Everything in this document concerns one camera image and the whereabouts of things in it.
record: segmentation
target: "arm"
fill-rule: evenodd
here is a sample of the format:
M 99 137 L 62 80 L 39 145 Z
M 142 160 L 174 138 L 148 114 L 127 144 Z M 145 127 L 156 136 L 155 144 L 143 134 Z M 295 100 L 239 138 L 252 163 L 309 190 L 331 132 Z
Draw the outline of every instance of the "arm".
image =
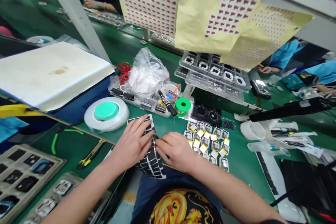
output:
M 131 121 L 112 153 L 74 189 L 43 221 L 42 224 L 85 223 L 96 203 L 111 183 L 125 170 L 139 162 L 151 147 L 154 131 L 142 137 L 151 120 L 147 115 Z
M 194 152 L 187 139 L 181 134 L 171 132 L 155 142 L 157 151 L 167 164 L 189 173 L 206 185 L 240 222 L 261 223 L 265 220 L 277 219 L 286 223 L 275 209 L 243 181 Z

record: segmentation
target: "finger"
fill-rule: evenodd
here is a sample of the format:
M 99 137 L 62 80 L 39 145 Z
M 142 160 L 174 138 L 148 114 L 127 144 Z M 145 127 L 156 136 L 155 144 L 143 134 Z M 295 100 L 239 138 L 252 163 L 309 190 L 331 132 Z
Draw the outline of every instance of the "finger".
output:
M 141 149 L 140 160 L 145 157 L 146 153 L 149 151 L 151 146 L 152 146 L 152 141 L 148 140 L 145 146 L 143 146 Z
M 173 166 L 172 161 L 167 158 L 167 155 L 160 149 L 159 146 L 156 147 L 156 150 L 168 165 Z
M 131 128 L 131 132 L 135 132 L 139 126 L 147 119 L 148 115 L 144 115 L 140 117 L 139 119 L 135 120 L 135 123 L 133 124 L 133 127 Z
M 130 130 L 130 128 L 132 128 L 133 124 L 135 123 L 135 120 L 132 120 L 127 126 L 126 129 L 124 130 L 124 132 L 128 132 Z
M 150 140 L 154 135 L 154 131 L 148 132 L 146 135 L 140 138 L 140 146 L 141 148 Z
M 144 132 L 145 132 L 145 130 L 148 128 L 148 129 L 150 129 L 150 125 L 151 125 L 151 123 L 152 123 L 153 121 L 152 120 L 148 120 L 148 121 L 146 121 L 146 122 L 143 122 L 139 127 L 138 127 L 138 129 L 135 131 L 135 135 L 137 135 L 137 136 L 141 136 Z
M 156 139 L 155 143 L 166 155 L 170 157 L 173 155 L 173 147 L 171 145 L 161 139 Z

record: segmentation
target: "electronic device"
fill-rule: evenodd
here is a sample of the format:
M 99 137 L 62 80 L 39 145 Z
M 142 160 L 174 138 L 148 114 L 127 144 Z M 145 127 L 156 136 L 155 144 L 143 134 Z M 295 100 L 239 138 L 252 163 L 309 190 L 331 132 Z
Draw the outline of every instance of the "electronic device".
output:
M 250 80 L 252 86 L 252 92 L 254 96 L 260 97 L 261 99 L 270 100 L 271 93 L 268 90 L 266 84 L 261 80 Z

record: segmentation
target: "metal pole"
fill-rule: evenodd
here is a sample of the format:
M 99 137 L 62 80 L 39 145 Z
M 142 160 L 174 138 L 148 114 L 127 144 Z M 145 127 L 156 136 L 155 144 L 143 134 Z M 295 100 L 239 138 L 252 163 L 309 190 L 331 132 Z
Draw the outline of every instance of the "metal pole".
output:
M 98 38 L 80 0 L 58 0 L 69 15 L 79 34 L 84 39 L 91 52 L 96 56 L 111 62 L 101 41 Z

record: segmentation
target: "green workbench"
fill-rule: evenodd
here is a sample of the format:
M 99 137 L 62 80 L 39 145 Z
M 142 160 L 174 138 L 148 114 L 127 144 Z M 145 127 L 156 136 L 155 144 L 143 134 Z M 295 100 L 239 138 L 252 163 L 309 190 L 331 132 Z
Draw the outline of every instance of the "green workbench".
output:
M 48 5 L 41 6 L 38 4 L 39 1 L 45 1 L 48 3 Z M 0 9 L 1 17 L 11 24 L 16 30 L 18 30 L 25 38 L 36 35 L 46 35 L 56 39 L 63 34 L 67 34 L 84 43 L 74 25 L 68 22 L 69 18 L 64 14 L 58 14 L 56 12 L 60 7 L 56 0 L 1 0 L 1 3 L 3 6 L 5 6 L 5 8 Z M 150 51 L 167 67 L 168 71 L 171 73 L 171 81 L 181 83 L 182 88 L 185 87 L 184 80 L 173 75 L 178 66 L 178 61 L 181 58 L 179 55 L 163 50 L 150 43 L 142 45 L 140 43 L 142 30 L 133 29 L 130 25 L 125 26 L 120 30 L 116 30 L 96 22 L 92 22 L 92 24 L 114 65 L 117 65 L 121 62 L 132 64 L 133 58 L 139 52 L 139 50 L 141 48 L 148 47 Z M 272 109 L 274 105 L 282 105 L 287 102 L 286 98 L 284 99 L 284 97 L 289 97 L 290 92 L 288 90 L 286 90 L 286 92 L 284 91 L 282 94 L 277 93 L 276 90 L 271 91 L 272 96 L 274 95 L 274 97 L 270 101 L 257 99 L 255 96 L 253 96 L 252 92 L 244 94 L 245 101 L 250 104 L 261 106 L 267 110 Z M 249 111 L 249 109 L 246 107 L 235 104 L 231 101 L 200 89 L 196 89 L 193 93 L 193 96 L 197 100 L 207 105 L 222 109 L 223 116 L 229 119 L 233 119 L 233 113 L 240 114 Z M 137 107 L 128 107 L 130 110 L 130 118 L 138 117 L 145 113 L 144 110 L 141 110 Z M 159 137 L 167 134 L 170 131 L 183 133 L 187 125 L 187 121 L 183 119 L 172 117 L 164 118 L 155 114 L 153 115 L 153 120 L 156 132 Z M 250 185 L 251 188 L 255 190 L 266 202 L 271 203 L 274 201 L 274 197 L 271 193 L 271 190 L 269 189 L 259 161 L 255 153 L 248 150 L 246 146 L 248 141 L 239 132 L 239 122 L 235 121 L 235 124 L 237 131 L 229 131 L 231 140 L 230 155 L 228 157 L 230 163 L 230 173 L 242 179 L 246 184 Z M 94 138 L 85 135 L 83 139 L 85 138 L 86 140 L 82 140 L 81 136 L 75 133 L 62 133 L 59 138 L 59 143 L 56 146 L 58 151 L 57 155 L 63 156 L 69 161 L 63 170 L 59 173 L 59 175 L 73 169 L 75 162 L 78 162 L 97 143 L 98 138 L 105 139 L 111 143 L 116 143 L 125 127 L 126 126 L 123 126 L 111 133 L 101 133 L 96 135 L 93 134 L 90 129 L 88 129 L 85 123 L 81 123 L 77 125 L 76 128 L 95 137 Z M 300 130 L 312 131 L 313 129 L 311 127 L 300 124 Z M 322 132 L 315 128 L 314 131 L 318 132 L 319 134 L 317 137 L 312 137 L 313 141 L 317 145 L 336 150 L 335 139 L 333 137 L 327 135 L 327 132 Z M 51 139 L 54 133 L 48 132 L 48 134 L 50 134 L 50 136 L 43 137 L 43 139 L 40 139 L 34 145 L 36 148 L 46 151 L 47 153 L 50 152 Z M 82 150 L 80 154 L 74 151 L 76 148 Z M 99 157 L 97 157 L 90 165 L 91 168 L 93 168 L 102 160 L 108 149 L 108 145 L 105 145 L 104 148 L 100 151 Z M 300 151 L 290 150 L 290 152 L 292 155 L 290 159 L 304 161 L 304 157 Z M 81 176 L 85 177 L 90 172 L 91 168 L 81 171 Z

